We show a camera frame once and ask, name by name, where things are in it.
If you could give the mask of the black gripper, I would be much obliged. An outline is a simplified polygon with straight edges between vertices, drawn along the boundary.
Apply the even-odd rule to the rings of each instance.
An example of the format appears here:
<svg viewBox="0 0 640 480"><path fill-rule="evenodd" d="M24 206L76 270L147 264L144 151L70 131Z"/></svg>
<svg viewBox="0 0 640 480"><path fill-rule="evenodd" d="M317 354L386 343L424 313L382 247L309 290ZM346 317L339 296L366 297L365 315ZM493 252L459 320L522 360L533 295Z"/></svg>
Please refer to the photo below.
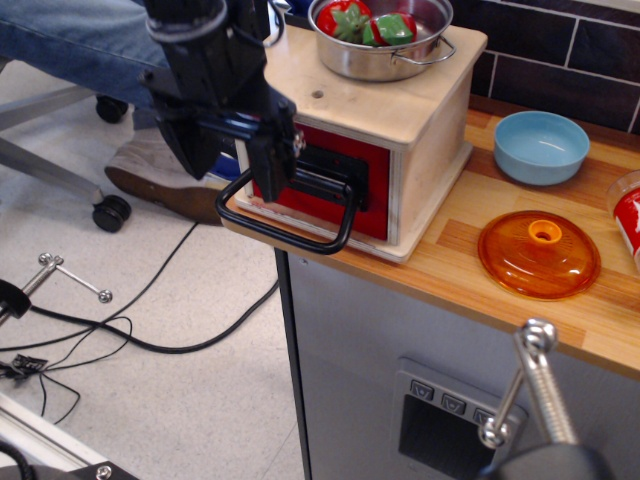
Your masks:
<svg viewBox="0 0 640 480"><path fill-rule="evenodd" d="M223 135L260 135L247 152L265 202L275 202L306 147L295 104L265 78L263 19L149 19L168 66L143 74L162 137L184 170L200 180L215 165ZM266 135L293 135L274 139Z"/></svg>

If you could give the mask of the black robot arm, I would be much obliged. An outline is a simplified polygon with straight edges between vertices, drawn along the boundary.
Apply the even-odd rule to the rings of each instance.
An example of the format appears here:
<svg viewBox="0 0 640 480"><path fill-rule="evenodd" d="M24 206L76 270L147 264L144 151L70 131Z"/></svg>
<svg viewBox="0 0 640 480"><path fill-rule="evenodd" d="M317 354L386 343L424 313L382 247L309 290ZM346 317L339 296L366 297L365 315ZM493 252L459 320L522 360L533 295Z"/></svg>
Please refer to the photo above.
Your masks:
<svg viewBox="0 0 640 480"><path fill-rule="evenodd" d="M278 199L304 147L295 104L265 78L267 58L251 1L148 1L147 29L165 68L145 71L158 127L184 169L207 173L227 139L244 143L262 197Z"/></svg>

